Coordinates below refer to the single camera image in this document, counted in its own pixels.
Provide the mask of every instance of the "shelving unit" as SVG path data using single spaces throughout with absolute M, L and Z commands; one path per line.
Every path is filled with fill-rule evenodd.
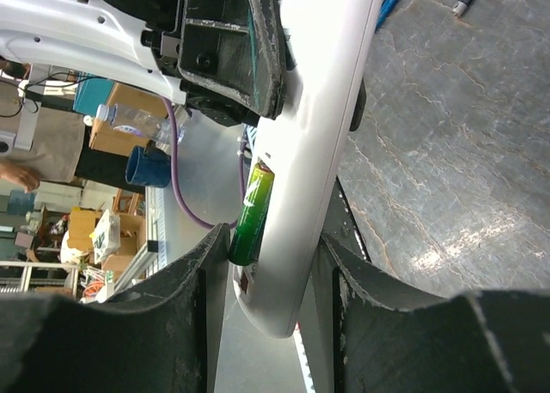
M 73 297 L 76 297 L 78 288 L 78 265 L 60 264 L 56 262 L 0 261 L 0 267 L 23 268 L 19 279 L 0 279 L 0 292 L 28 292 L 31 286 L 60 286 L 70 288 Z M 66 279 L 33 279 L 33 268 L 63 268 L 69 271 L 69 276 Z

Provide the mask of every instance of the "black pants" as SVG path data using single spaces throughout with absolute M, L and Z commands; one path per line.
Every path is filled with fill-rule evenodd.
M 89 148 L 90 133 L 91 128 L 87 127 L 75 176 L 132 193 L 145 194 L 145 187 L 138 187 L 126 182 L 125 172 L 128 157 L 110 154 L 102 150 L 91 150 Z

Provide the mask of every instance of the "cardboard box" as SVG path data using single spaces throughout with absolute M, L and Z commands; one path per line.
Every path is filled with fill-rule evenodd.
M 101 269 L 103 271 L 113 271 L 116 276 L 116 273 L 122 273 L 126 270 L 126 267 L 128 267 L 128 264 L 130 264 L 133 258 L 134 255 L 111 254 L 101 263 Z
M 119 214 L 120 231 L 131 235 L 128 240 L 123 236 L 121 245 L 123 250 L 135 255 L 146 239 L 147 229 L 144 217 L 129 214 Z M 99 211 L 73 211 L 69 216 L 69 240 L 67 245 L 71 249 L 94 251 L 94 244 L 89 235 L 94 232 L 95 226 L 101 218 Z
M 94 250 L 94 244 L 89 235 L 94 232 L 100 217 L 101 212 L 99 211 L 73 211 L 70 213 L 69 239 L 67 240 L 70 249 Z
M 165 117 L 167 115 L 166 107 L 159 97 L 125 86 L 122 83 L 116 83 L 113 86 L 111 95 L 107 100 L 108 106 L 112 106 L 116 103 L 136 109 L 142 109 L 155 116 Z M 114 131 L 109 124 L 96 121 L 92 127 L 89 147 L 92 150 L 102 150 L 111 154 L 128 157 L 134 146 L 145 146 L 147 142 L 149 142 L 149 140 L 146 138 L 137 137 L 130 133 Z

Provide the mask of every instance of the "blue container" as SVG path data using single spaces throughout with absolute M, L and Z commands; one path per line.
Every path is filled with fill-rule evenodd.
M 34 211 L 35 193 L 24 193 L 18 189 L 13 189 L 9 193 L 7 215 L 26 215 L 27 212 Z
M 92 77 L 89 73 L 80 74 L 79 78 Z M 102 103 L 107 103 L 114 82 L 108 79 L 89 79 L 81 82 L 76 87 L 73 110 L 82 115 L 95 116 L 97 107 Z
M 126 165 L 126 182 L 142 187 L 165 188 L 170 183 L 170 156 L 157 148 L 134 146 Z

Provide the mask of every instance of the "green battery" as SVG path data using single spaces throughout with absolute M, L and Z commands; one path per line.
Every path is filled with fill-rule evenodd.
M 254 165 L 229 248 L 229 261 L 237 266 L 248 266 L 258 258 L 274 179 L 264 163 Z

